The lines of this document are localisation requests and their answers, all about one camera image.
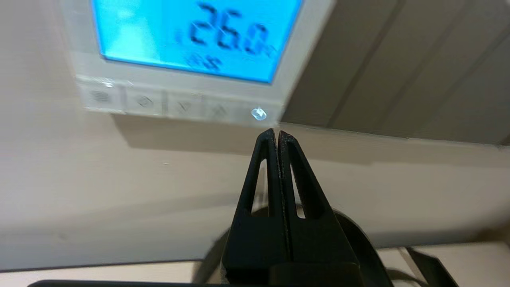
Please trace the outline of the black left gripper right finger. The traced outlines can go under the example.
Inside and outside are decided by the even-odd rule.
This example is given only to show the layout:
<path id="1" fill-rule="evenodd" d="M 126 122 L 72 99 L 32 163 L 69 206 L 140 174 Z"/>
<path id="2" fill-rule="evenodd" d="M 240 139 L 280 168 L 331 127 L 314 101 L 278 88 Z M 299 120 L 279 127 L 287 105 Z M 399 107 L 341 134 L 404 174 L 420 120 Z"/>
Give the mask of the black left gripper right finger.
<path id="1" fill-rule="evenodd" d="M 297 139 L 279 133 L 278 157 L 291 259 L 295 263 L 358 264 Z"/>

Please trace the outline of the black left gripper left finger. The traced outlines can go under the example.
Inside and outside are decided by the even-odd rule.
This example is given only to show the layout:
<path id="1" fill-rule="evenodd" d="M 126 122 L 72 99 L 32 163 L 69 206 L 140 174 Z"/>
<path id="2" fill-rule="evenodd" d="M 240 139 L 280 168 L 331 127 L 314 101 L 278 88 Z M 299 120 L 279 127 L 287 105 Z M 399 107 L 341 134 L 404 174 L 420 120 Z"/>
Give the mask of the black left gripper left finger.
<path id="1" fill-rule="evenodd" d="M 252 213 L 260 173 L 267 165 L 268 208 L 265 216 Z M 235 215 L 222 256 L 225 280 L 232 285 L 266 285 L 272 266 L 288 256 L 283 196 L 275 132 L 268 129 L 256 139 Z"/>

